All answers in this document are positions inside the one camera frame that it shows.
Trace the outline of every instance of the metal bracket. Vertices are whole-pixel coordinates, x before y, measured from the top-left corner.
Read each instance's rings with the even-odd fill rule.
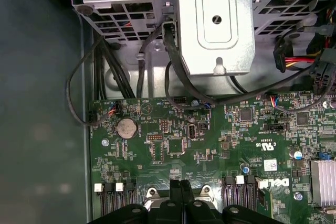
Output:
[[[137,60],[145,60],[145,58],[146,58],[146,55],[144,54],[144,53],[138,53],[138,54],[136,54],[135,55],[135,58],[137,59]]]
[[[178,9],[180,52],[191,75],[249,72],[252,0],[179,0]]]

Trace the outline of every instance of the white label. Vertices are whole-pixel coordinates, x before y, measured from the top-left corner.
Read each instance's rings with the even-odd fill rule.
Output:
[[[277,160],[276,159],[267,159],[264,160],[264,171],[274,172],[278,170]]]
[[[262,143],[261,146],[263,147],[264,151],[274,151],[274,146],[272,143]]]
[[[274,186],[289,186],[289,179],[288,178],[283,178],[283,179],[263,179],[262,183],[259,184],[259,188],[268,188],[268,185],[271,187]]]

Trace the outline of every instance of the metal screw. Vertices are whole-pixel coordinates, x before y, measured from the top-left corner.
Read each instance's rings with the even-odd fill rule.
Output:
[[[110,141],[108,141],[107,139],[103,139],[103,140],[101,141],[101,145],[104,146],[104,147],[109,146],[109,144],[110,144]]]
[[[88,17],[93,13],[93,8],[91,6],[81,5],[77,7],[77,11]]]
[[[195,202],[194,202],[194,206],[195,206],[195,207],[201,207],[201,206],[202,206],[202,203],[199,202],[199,201],[195,201]]]
[[[295,200],[303,200],[303,195],[301,193],[295,193],[294,194],[294,199]]]
[[[156,43],[155,46],[154,46],[154,50],[155,51],[160,51],[161,50],[161,45],[159,43]]]
[[[239,213],[239,209],[236,208],[236,207],[231,207],[231,208],[229,209],[229,211],[232,212],[232,213],[234,213],[234,214]]]

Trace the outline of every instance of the power cable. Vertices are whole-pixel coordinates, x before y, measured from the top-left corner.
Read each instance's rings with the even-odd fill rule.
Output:
[[[162,33],[162,26],[159,25],[157,29],[144,41],[142,44],[139,53],[144,54],[146,51],[147,46],[154,40],[158,38],[158,36]],[[145,59],[139,59],[139,77],[138,77],[138,83],[136,85],[136,98],[142,97],[142,87],[143,87],[143,81],[145,76]]]
[[[335,82],[335,73],[333,73],[332,78],[328,84],[328,86],[326,87],[325,91],[322,93],[322,95],[320,96],[319,99],[317,99],[315,102],[313,102],[312,104],[303,107],[303,108],[299,108],[299,109],[293,109],[293,110],[287,110],[285,108],[279,107],[279,106],[275,106],[274,108],[277,110],[280,110],[282,112],[285,112],[287,114],[291,114],[291,113],[298,113],[298,112],[302,112],[302,111],[306,111],[306,110],[310,110],[311,108],[314,108],[316,105],[318,105],[320,102],[323,101],[323,99],[326,97],[326,95],[330,92],[333,84]]]
[[[232,81],[233,85],[241,92],[241,93],[247,93],[246,89],[240,85],[240,83],[237,81],[237,78],[235,76],[230,76],[230,80]]]
[[[309,72],[310,67],[304,68],[303,70],[293,74],[292,76],[285,78],[281,81],[278,81],[274,84],[268,85],[264,88],[260,88],[257,89],[255,91],[252,92],[248,92],[245,94],[240,94],[240,95],[235,95],[232,97],[227,97],[227,98],[221,98],[221,99],[214,99],[211,97],[208,97],[202,93],[200,93],[194,86],[193,84],[190,82],[183,64],[181,62],[181,57],[179,54],[179,51],[177,50],[176,46],[175,46],[175,42],[174,42],[174,37],[173,37],[173,33],[172,30],[170,28],[167,28],[165,30],[165,36],[164,36],[164,40],[165,40],[165,45],[166,45],[166,49],[168,51],[169,57],[171,59],[172,62],[172,66],[174,67],[174,70],[176,72],[177,77],[179,78],[179,80],[183,83],[183,86],[185,87],[185,89],[194,97],[208,102],[210,104],[214,104],[214,105],[220,105],[220,104],[230,104],[230,103],[235,103],[235,102],[240,102],[240,101],[245,101],[248,99],[251,99],[253,97],[256,97],[260,94],[264,94],[265,92],[267,92],[270,89],[278,89],[281,88],[282,86],[284,86],[286,83],[295,80],[296,78],[303,76],[304,74]]]

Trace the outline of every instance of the black dimm slot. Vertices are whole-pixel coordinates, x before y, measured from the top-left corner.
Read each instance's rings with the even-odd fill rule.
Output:
[[[244,197],[244,187],[245,185],[238,185],[237,188],[238,188],[238,205],[241,205],[241,206],[246,206],[246,203],[245,203],[245,200],[246,198]]]
[[[100,216],[104,216],[104,202],[102,193],[99,193],[99,200],[100,200]]]
[[[254,185],[248,185],[247,186],[247,195],[248,195],[248,208],[255,211],[256,210],[256,195],[255,195],[255,189]]]
[[[109,198],[110,198],[110,210],[113,212],[113,195],[112,193],[109,193]]]
[[[117,210],[117,195],[116,193],[113,194],[113,211]]]
[[[239,191],[236,185],[233,186],[233,197],[234,197],[234,204],[240,205],[239,204]]]

